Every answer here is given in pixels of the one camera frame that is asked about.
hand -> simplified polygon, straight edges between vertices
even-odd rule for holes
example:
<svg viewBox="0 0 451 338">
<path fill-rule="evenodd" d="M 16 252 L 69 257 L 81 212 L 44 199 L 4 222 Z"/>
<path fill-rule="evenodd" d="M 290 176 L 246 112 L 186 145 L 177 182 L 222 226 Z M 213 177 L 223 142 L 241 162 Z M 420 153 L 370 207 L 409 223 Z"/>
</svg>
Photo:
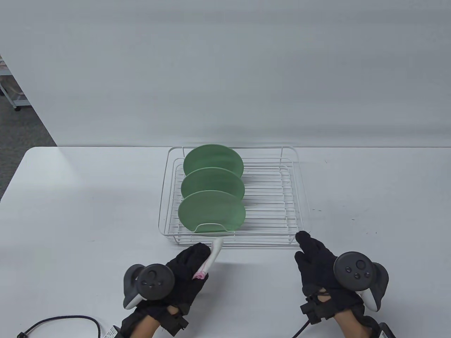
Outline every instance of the hand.
<svg viewBox="0 0 451 338">
<path fill-rule="evenodd" d="M 323 243 L 311 238 L 305 231 L 298 232 L 295 238 L 303 251 L 295 254 L 295 260 L 301 272 L 302 292 L 305 296 L 318 295 L 324 288 L 339 311 L 363 304 L 355 292 L 343 288 L 338 283 L 333 270 L 337 257 Z M 328 300 L 326 296 L 319 297 L 320 301 Z"/>
<path fill-rule="evenodd" d="M 174 288 L 169 295 L 158 301 L 141 301 L 135 311 L 122 321 L 121 334 L 129 337 L 147 315 L 157 321 L 168 312 L 174 315 L 180 311 L 181 315 L 186 315 L 208 279 L 208 275 L 204 280 L 193 279 L 193 276 L 209 255 L 210 248 L 203 243 L 197 243 L 169 261 L 166 266 L 174 273 Z"/>
</svg>

white table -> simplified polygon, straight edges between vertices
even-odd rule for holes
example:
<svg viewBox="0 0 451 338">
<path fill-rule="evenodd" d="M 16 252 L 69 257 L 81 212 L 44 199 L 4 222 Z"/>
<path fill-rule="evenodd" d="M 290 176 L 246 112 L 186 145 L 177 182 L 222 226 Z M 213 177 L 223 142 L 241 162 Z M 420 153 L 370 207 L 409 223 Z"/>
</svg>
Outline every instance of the white table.
<svg viewBox="0 0 451 338">
<path fill-rule="evenodd" d="M 313 236 L 385 265 L 382 309 L 398 337 L 445 337 L 451 313 L 451 149 L 299 149 Z M 166 148 L 33 148 L 0 203 L 2 337 L 46 317 L 127 316 L 134 263 L 180 250 L 157 230 Z M 188 316 L 190 337 L 291 337 L 305 322 L 294 249 L 224 249 Z M 339 337 L 329 320 L 302 337 Z M 32 338 L 95 337 L 83 320 Z M 169 337 L 158 332 L 158 337 Z"/>
</svg>

dish rack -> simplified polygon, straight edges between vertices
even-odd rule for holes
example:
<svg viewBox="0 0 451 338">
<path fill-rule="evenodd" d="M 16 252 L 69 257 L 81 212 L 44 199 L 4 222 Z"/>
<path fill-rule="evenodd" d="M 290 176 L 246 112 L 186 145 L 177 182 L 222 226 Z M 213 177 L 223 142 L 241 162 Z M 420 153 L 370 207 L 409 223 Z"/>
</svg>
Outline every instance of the dish rack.
<svg viewBox="0 0 451 338">
<path fill-rule="evenodd" d="M 182 246 L 221 236 L 228 247 L 287 247 L 295 234 L 310 231 L 309 206 L 300 162 L 290 146 L 231 147 L 243 159 L 246 219 L 236 231 L 217 224 L 217 233 L 198 233 L 185 228 L 178 217 L 183 200 L 180 187 L 185 174 L 183 161 L 195 147 L 173 147 L 168 151 L 161 189 L 158 228 L 162 235 Z"/>
</svg>

cable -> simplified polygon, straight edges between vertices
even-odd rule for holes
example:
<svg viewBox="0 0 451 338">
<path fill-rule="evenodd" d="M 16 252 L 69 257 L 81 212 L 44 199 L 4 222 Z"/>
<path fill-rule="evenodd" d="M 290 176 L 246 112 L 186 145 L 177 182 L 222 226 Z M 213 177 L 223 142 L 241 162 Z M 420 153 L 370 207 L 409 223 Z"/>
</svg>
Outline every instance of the cable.
<svg viewBox="0 0 451 338">
<path fill-rule="evenodd" d="M 301 332 L 305 330 L 305 328 L 308 326 L 308 324 L 310 324 L 309 320 L 307 320 L 307 322 L 304 324 L 304 326 L 298 332 L 296 332 L 296 334 L 291 338 L 296 338 L 297 336 L 299 336 L 301 334 Z"/>
<path fill-rule="evenodd" d="M 69 316 L 57 316 L 57 317 L 51 317 L 51 318 L 47 318 L 47 319 L 43 319 L 39 322 L 37 322 L 36 324 L 34 324 L 32 327 L 30 327 L 28 330 L 26 330 L 25 332 L 21 332 L 17 335 L 17 338 L 26 338 L 28 337 L 28 334 L 34 330 L 37 326 L 44 324 L 46 322 L 50 322 L 52 320 L 58 320 L 58 319 L 70 319 L 70 318 L 82 318 L 82 319 L 87 319 L 90 321 L 93 321 L 96 326 L 97 326 L 97 338 L 100 338 L 101 332 L 100 332 L 100 325 L 99 322 L 97 320 L 95 320 L 92 317 L 89 316 L 83 316 L 83 315 L 69 315 Z"/>
</svg>

green plate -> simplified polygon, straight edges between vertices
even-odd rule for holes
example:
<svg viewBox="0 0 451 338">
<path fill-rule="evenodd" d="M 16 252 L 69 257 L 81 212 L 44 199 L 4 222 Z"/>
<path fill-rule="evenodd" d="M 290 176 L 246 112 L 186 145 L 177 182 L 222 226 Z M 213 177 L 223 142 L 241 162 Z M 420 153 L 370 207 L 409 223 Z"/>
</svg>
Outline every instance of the green plate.
<svg viewBox="0 0 451 338">
<path fill-rule="evenodd" d="M 218 191 L 204 190 L 185 198 L 179 205 L 180 222 L 197 233 L 235 231 L 246 218 L 244 205 L 235 196 Z"/>
<path fill-rule="evenodd" d="M 233 172 L 223 168 L 201 168 L 193 171 L 182 182 L 182 196 L 202 190 L 228 192 L 239 200 L 244 196 L 244 183 Z"/>
<path fill-rule="evenodd" d="M 233 172 L 236 176 L 243 175 L 244 164 L 238 153 L 219 144 L 206 144 L 191 150 L 183 162 L 183 171 L 189 175 L 201 168 L 217 167 Z"/>
</svg>

